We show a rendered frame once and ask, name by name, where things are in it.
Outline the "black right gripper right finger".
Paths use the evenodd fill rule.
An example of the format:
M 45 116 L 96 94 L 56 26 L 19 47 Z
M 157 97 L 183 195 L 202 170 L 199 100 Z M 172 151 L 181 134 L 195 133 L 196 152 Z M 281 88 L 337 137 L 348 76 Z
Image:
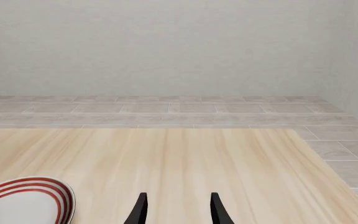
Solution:
M 213 224 L 234 224 L 216 192 L 211 193 L 210 210 Z

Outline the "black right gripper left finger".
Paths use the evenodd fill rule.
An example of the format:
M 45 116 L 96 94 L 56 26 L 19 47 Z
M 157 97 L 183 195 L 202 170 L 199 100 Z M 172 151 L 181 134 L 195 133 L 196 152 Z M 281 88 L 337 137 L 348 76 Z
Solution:
M 139 197 L 124 224 L 145 224 L 147 219 L 147 210 L 147 194 L 142 192 L 139 194 Z

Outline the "white plate with red rings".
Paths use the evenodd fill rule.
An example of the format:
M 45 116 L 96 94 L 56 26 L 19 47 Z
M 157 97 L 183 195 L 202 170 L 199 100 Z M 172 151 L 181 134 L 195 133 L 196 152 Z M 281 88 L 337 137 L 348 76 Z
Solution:
M 0 183 L 0 224 L 70 224 L 73 189 L 53 177 L 30 176 Z

